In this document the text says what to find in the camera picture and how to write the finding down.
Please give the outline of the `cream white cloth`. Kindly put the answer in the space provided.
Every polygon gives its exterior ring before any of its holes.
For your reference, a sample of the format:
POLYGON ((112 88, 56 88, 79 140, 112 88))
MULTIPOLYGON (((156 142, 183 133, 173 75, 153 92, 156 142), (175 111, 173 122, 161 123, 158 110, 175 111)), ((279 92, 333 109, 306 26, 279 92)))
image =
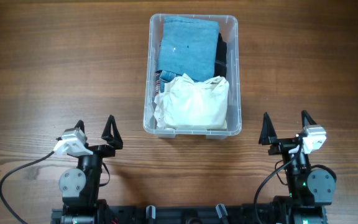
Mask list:
POLYGON ((159 129, 227 128, 229 82, 213 77, 195 82, 187 74, 164 84, 155 99, 154 117, 159 129))

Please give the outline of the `blue denim jeans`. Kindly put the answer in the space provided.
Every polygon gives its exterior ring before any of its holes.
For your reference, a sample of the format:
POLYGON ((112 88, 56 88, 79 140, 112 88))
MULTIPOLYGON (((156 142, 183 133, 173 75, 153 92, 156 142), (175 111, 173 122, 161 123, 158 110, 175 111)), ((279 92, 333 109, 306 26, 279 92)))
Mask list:
POLYGON ((166 17, 156 67, 160 92, 164 92, 166 83, 183 74, 195 82, 212 78, 218 35, 218 22, 166 17))

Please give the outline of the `black garment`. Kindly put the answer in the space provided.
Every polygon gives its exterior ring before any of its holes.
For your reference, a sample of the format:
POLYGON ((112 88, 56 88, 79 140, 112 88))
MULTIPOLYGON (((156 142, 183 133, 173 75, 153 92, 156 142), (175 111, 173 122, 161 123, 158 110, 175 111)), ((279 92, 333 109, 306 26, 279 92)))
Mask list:
POLYGON ((214 63, 214 76, 226 77, 227 73, 227 43, 223 41, 221 33, 218 35, 218 42, 216 47, 216 59, 214 63))

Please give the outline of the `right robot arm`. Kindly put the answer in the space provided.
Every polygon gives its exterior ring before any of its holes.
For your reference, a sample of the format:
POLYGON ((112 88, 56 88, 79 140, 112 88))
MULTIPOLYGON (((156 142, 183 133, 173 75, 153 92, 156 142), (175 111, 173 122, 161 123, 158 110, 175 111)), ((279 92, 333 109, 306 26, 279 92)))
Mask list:
POLYGON ((270 156, 280 155, 282 165, 265 178, 253 202, 257 223, 327 223, 325 206, 331 205, 336 189, 336 173, 321 164, 311 165, 309 154, 321 148, 325 129, 306 110, 301 112, 302 130, 293 138, 278 138, 272 120, 264 113, 259 144, 269 146, 270 156), (266 183, 284 171, 289 196, 276 196, 268 208, 259 208, 259 194, 266 183))

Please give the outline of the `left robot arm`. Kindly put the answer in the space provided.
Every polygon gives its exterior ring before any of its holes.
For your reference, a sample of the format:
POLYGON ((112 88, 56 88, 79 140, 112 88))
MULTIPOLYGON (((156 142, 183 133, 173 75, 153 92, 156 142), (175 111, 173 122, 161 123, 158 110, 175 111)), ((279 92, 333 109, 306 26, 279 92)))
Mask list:
POLYGON ((52 223, 118 223, 105 199, 99 199, 101 174, 107 170, 104 158, 114 157, 123 148, 123 141, 113 115, 108 117, 101 139, 105 144, 90 146, 87 143, 85 124, 79 120, 74 128, 66 129, 57 139, 54 153, 78 159, 77 166, 66 170, 60 177, 63 208, 53 210, 52 223))

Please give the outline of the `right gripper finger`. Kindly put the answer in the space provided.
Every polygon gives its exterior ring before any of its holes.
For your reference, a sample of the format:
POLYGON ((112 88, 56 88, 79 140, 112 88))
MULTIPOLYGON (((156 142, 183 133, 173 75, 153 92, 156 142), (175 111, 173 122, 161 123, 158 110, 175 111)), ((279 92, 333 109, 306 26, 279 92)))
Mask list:
POLYGON ((278 142, 277 134, 275 132, 272 120, 267 112, 264 113, 262 130, 259 137, 259 144, 271 145, 278 142))
POLYGON ((316 122, 312 119, 312 117, 309 115, 307 110, 303 110, 301 112, 301 118, 302 118, 302 126, 310 126, 310 125, 316 125, 316 122))

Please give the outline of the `red plaid shirt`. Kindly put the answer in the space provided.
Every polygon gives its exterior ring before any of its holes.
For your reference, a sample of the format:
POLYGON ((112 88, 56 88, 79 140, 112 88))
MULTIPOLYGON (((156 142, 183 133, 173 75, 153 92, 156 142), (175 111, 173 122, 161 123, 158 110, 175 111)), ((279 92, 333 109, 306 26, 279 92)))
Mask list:
POLYGON ((155 96, 160 93, 160 72, 154 73, 154 93, 155 96))

